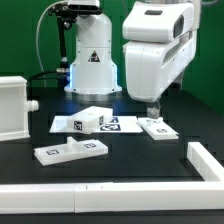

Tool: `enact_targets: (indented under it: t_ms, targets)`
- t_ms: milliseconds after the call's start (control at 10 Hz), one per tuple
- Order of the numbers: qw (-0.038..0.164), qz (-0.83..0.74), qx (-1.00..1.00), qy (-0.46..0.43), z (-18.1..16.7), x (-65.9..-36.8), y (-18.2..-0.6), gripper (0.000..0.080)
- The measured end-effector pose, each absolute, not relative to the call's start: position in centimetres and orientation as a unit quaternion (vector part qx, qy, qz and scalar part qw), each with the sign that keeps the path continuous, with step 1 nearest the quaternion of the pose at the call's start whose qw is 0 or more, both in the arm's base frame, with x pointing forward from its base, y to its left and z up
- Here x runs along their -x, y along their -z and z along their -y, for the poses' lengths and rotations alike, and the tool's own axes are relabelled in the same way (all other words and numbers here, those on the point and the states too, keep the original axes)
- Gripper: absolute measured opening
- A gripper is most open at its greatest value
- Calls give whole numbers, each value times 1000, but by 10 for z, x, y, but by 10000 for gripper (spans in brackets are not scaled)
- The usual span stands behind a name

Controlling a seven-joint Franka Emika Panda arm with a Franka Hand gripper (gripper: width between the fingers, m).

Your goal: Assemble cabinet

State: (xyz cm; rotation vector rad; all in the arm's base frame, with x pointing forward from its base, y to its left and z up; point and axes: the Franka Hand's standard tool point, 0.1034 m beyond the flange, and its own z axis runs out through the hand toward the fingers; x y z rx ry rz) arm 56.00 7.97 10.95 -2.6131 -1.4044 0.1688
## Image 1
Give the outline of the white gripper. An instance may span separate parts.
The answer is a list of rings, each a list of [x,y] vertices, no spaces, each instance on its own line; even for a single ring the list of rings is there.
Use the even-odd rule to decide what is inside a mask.
[[[123,46],[128,94],[134,100],[149,102],[147,116],[158,119],[160,103],[155,101],[193,60],[197,32],[187,31],[176,38],[172,31],[162,30],[123,35],[128,40]]]

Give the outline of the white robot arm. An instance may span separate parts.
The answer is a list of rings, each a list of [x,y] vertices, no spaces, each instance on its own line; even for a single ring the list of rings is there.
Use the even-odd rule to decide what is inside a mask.
[[[70,66],[68,92],[99,99],[118,92],[117,66],[111,59],[112,24],[104,15],[90,15],[83,6],[97,0],[69,0],[77,11],[76,59]],[[138,0],[122,26],[126,86],[129,96],[147,104],[147,116],[160,116],[160,97],[170,84],[182,81],[196,52],[200,0]]]

